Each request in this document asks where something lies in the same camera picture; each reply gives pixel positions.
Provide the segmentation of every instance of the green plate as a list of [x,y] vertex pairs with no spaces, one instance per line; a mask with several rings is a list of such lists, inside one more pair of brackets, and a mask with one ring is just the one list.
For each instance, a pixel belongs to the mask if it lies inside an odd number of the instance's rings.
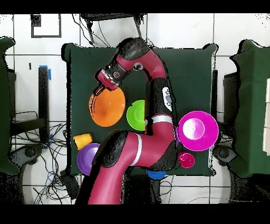
[[127,120],[135,130],[145,130],[144,100],[137,100],[128,108]]

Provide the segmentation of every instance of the purple plate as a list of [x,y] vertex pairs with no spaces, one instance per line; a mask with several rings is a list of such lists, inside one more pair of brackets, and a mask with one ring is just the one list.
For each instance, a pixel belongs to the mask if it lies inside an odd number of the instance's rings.
[[177,146],[179,143],[178,128],[177,127],[175,127],[175,140],[176,140],[176,146]]
[[77,156],[77,165],[80,171],[87,176],[90,175],[90,171],[92,169],[92,161],[98,151],[99,146],[100,144],[98,143],[90,143],[79,150]]

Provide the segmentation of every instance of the blue bowl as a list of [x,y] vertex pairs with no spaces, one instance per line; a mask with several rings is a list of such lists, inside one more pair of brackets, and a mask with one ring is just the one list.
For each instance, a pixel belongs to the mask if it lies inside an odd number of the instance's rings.
[[166,175],[166,171],[146,170],[147,175],[154,180],[161,180]]

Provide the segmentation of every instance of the yellow cup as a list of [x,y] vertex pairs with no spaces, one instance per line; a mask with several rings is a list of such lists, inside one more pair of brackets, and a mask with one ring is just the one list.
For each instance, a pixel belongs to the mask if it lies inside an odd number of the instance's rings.
[[75,143],[75,146],[77,147],[77,150],[81,150],[86,145],[90,144],[93,139],[89,133],[83,134],[83,135],[77,135],[73,137],[73,141]]

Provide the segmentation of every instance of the cup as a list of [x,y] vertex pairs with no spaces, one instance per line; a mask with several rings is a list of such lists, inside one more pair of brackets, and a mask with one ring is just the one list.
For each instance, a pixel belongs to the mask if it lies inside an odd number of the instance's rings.
[[178,155],[178,162],[183,168],[191,168],[195,163],[195,158],[190,153],[181,152]]
[[73,141],[75,143],[76,148],[78,150],[81,150],[83,147],[90,144],[93,141],[93,139],[92,136],[89,133],[87,133],[83,135],[74,136]]

